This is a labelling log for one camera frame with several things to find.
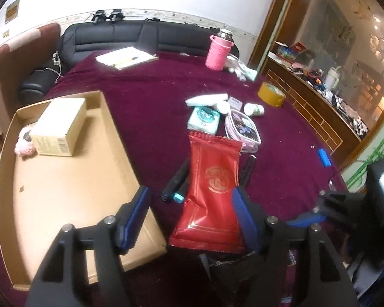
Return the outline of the red foil pouch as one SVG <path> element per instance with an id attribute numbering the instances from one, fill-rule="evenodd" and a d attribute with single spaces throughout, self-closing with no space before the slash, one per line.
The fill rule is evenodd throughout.
<path id="1" fill-rule="evenodd" d="M 174 247 L 239 254 L 241 229 L 232 206 L 239 185 L 242 143 L 191 131 L 190 185 L 183 212 L 170 235 Z"/>

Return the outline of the clear pouch with anime print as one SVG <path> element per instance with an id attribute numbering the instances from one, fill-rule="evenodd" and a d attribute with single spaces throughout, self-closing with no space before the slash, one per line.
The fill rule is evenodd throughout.
<path id="1" fill-rule="evenodd" d="M 261 137 L 253 120 L 238 110 L 231 109 L 225 117 L 225 134 L 242 143 L 241 152 L 254 154 L 261 145 Z"/>

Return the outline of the black marker plain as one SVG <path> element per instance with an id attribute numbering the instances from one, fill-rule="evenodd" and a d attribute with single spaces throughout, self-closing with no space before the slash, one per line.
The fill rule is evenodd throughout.
<path id="1" fill-rule="evenodd" d="M 160 198 L 164 202 L 169 202 L 173 199 L 173 196 L 178 192 L 181 185 L 186 181 L 190 169 L 190 159 L 187 159 L 181 167 L 177 170 L 174 176 L 167 183 L 163 191 L 161 192 Z"/>

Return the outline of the white jar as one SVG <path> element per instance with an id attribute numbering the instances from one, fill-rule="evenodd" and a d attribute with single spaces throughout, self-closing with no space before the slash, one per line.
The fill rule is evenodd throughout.
<path id="1" fill-rule="evenodd" d="M 221 101 L 213 105 L 213 109 L 219 114 L 228 115 L 231 110 L 231 105 L 227 101 Z"/>

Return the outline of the black marker blue cap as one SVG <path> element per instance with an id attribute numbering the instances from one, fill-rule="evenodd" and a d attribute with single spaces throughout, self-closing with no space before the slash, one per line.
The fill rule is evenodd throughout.
<path id="1" fill-rule="evenodd" d="M 187 196 L 189 186 L 190 186 L 190 175 L 186 177 L 184 182 L 181 184 L 181 187 L 179 187 L 177 192 L 174 193 L 173 200 L 179 204 L 183 203 L 183 201 Z"/>

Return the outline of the colourful box on cabinet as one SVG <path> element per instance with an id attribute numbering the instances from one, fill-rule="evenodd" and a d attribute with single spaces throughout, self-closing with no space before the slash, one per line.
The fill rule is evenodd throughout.
<path id="1" fill-rule="evenodd" d="M 275 42 L 275 44 L 278 46 L 277 55 L 287 60 L 294 60 L 300 53 L 306 51 L 306 47 L 300 42 L 297 42 L 291 46 L 281 42 Z"/>

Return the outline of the white tube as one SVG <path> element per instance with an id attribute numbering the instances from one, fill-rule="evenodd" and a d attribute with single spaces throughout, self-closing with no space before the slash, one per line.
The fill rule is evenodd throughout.
<path id="1" fill-rule="evenodd" d="M 185 101 L 188 107 L 213 106 L 219 102 L 226 101 L 228 94 L 206 94 L 189 98 Z"/>

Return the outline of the yellow tape roll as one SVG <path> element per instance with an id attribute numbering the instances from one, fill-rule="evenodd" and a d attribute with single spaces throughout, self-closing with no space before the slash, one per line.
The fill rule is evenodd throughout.
<path id="1" fill-rule="evenodd" d="M 269 82 L 261 83 L 257 95 L 263 102 L 277 108 L 283 106 L 286 100 L 284 92 Z"/>

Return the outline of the black marker pink cap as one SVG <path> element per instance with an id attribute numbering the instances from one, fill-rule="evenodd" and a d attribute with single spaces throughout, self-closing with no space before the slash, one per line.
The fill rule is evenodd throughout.
<path id="1" fill-rule="evenodd" d="M 256 156 L 254 155 L 249 156 L 248 161 L 246 162 L 246 165 L 244 166 L 241 174 L 239 175 L 240 187 L 245 188 L 248 185 L 256 164 L 256 160 L 257 160 Z"/>

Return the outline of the small kraft cardboard box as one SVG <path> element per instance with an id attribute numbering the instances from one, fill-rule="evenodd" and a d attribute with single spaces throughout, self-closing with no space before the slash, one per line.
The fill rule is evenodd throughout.
<path id="1" fill-rule="evenodd" d="M 86 117 L 84 98 L 52 100 L 29 134 L 38 154 L 72 157 Z"/>

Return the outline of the teal wipes pack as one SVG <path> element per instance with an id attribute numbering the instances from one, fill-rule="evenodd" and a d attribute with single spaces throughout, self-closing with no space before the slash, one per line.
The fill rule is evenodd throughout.
<path id="1" fill-rule="evenodd" d="M 209 107 L 195 107 L 187 123 L 188 130 L 215 135 L 218 130 L 220 113 Z"/>

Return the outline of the small pink white box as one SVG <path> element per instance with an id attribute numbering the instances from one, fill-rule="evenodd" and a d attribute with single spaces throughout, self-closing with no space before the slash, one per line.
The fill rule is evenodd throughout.
<path id="1" fill-rule="evenodd" d="M 232 109 L 235 109 L 237 111 L 240 111 L 242 109 L 243 103 L 232 96 L 228 98 L 227 102 L 229 103 Z"/>

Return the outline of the small white bottle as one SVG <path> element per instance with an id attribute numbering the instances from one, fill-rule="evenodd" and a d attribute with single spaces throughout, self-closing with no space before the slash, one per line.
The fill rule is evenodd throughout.
<path id="1" fill-rule="evenodd" d="M 263 116 L 265 109 L 263 105 L 246 103 L 243 108 L 244 114 L 247 116 Z"/>

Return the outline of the white mug on cabinet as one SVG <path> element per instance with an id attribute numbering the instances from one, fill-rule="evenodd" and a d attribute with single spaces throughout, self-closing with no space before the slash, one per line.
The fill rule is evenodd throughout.
<path id="1" fill-rule="evenodd" d="M 325 77 L 325 87 L 328 90 L 333 90 L 338 85 L 338 82 L 340 80 L 340 72 L 342 67 L 331 67 Z"/>

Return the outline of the cardboard tray box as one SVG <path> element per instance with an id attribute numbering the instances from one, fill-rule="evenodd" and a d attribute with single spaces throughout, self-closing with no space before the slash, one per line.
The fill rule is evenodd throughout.
<path id="1" fill-rule="evenodd" d="M 139 183 L 102 92 L 83 94 L 87 116 L 70 157 L 14 152 L 18 134 L 47 101 L 16 111 L 0 162 L 0 248 L 12 287 L 27 291 L 48 248 L 67 223 L 98 223 L 129 202 Z"/>

